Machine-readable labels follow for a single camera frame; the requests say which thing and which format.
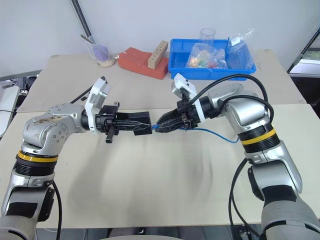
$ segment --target glass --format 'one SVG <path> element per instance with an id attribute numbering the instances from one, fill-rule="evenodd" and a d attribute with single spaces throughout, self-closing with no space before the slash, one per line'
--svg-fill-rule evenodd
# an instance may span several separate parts
<path id="1" fill-rule="evenodd" d="M 203 28 L 200 31 L 200 43 L 214 45 L 216 31 L 212 28 Z"/>
<path id="2" fill-rule="evenodd" d="M 305 52 L 305 54 L 303 54 L 302 59 L 318 60 L 319 61 L 320 60 L 320 51 L 308 50 Z"/>
<path id="3" fill-rule="evenodd" d="M 96 60 L 96 62 L 104 68 L 112 66 L 116 60 L 115 58 L 109 53 L 108 48 L 106 46 L 96 44 L 93 41 L 93 38 L 90 36 L 87 40 L 84 42 L 84 44 L 87 46 L 89 55 L 92 59 Z"/>

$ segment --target white bracket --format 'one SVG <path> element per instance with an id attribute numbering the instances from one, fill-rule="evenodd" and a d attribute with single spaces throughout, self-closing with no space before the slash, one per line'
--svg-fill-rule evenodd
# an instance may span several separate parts
<path id="1" fill-rule="evenodd" d="M 92 86 L 89 97 L 84 106 L 88 116 L 89 129 L 95 135 L 100 133 L 96 127 L 96 115 L 100 112 L 100 109 L 111 89 L 111 86 L 103 78 L 99 78 Z"/>
<path id="2" fill-rule="evenodd" d="M 174 82 L 172 83 L 172 92 L 176 94 L 179 98 L 182 98 L 182 94 L 180 91 L 181 88 L 188 91 L 190 99 L 193 99 L 197 95 L 196 87 L 180 73 L 177 73 L 174 77 Z M 199 99 L 195 101 L 193 104 L 195 105 L 195 109 L 198 113 L 200 122 L 204 123 L 206 119 L 204 112 L 202 111 Z"/>

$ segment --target floor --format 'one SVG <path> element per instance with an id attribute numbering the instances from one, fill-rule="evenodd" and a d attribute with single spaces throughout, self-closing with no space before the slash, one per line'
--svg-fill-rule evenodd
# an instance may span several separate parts
<path id="1" fill-rule="evenodd" d="M 260 224 L 253 224 L 254 229 L 261 232 Z M 117 237 L 125 235 L 137 235 L 141 228 L 106 228 L 90 229 L 62 229 L 61 240 L 100 240 L 107 236 Z M 56 239 L 56 229 L 38 228 L 34 240 Z M 160 235 L 183 240 L 232 240 L 229 225 L 221 226 L 184 226 L 184 227 L 147 227 L 144 229 L 146 235 Z M 243 240 L 258 240 L 255 236 L 251 238 L 242 234 Z"/>
<path id="2" fill-rule="evenodd" d="M 320 118 L 320 78 L 291 77 L 306 102 L 310 104 Z"/>

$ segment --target yellow ring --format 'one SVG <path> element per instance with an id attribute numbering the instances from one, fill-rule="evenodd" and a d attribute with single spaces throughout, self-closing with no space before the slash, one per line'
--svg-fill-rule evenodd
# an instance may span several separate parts
<path id="1" fill-rule="evenodd" d="M 241 141 L 242 145 L 249 145 L 249 144 L 255 144 L 257 142 L 260 142 L 262 140 L 265 140 L 273 135 L 276 134 L 276 130 L 275 129 L 272 129 L 271 131 L 261 135 L 261 136 L 257 136 L 255 138 L 251 138 L 249 140 L 244 140 L 244 141 Z"/>
<path id="2" fill-rule="evenodd" d="M 35 157 L 35 156 L 27 156 L 24 155 L 21 150 L 18 152 L 18 157 L 26 160 L 26 161 L 30 161 L 30 162 L 37 162 L 37 163 L 53 163 L 56 162 L 58 160 L 58 157 L 50 157 L 50 158 L 43 158 L 43 157 Z"/>

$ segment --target tabletop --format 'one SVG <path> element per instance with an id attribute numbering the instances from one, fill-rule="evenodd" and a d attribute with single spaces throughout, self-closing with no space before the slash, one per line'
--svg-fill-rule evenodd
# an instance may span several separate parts
<path id="1" fill-rule="evenodd" d="M 149 110 L 154 123 L 168 109 Z M 308 104 L 274 105 L 273 125 L 303 179 L 301 197 L 320 217 L 320 120 Z M 0 201 L 22 142 L 24 123 L 42 112 L 18 113 L 0 141 Z M 199 125 L 235 139 L 224 117 Z M 234 172 L 244 158 L 232 144 L 202 131 L 134 136 L 75 133 L 66 141 L 55 168 L 62 197 L 63 228 L 115 228 L 229 224 L 228 197 Z M 249 223 L 261 222 L 263 202 L 251 190 L 247 168 L 234 198 Z M 56 228 L 57 201 L 39 228 Z M 240 219 L 234 214 L 234 222 Z"/>
<path id="2" fill-rule="evenodd" d="M 271 104 L 305 104 L 299 90 L 279 64 L 271 50 L 257 51 L 256 72 L 252 74 L 265 86 Z M 179 100 L 171 91 L 171 75 L 162 80 L 122 69 L 118 63 L 100 67 L 87 54 L 55 55 L 41 71 L 18 112 L 46 112 L 56 104 L 69 103 L 105 76 L 112 89 L 107 103 L 120 102 L 121 109 L 176 108 Z M 212 81 L 193 80 L 199 92 Z M 260 89 L 250 80 L 228 81 L 241 83 L 246 90 Z"/>

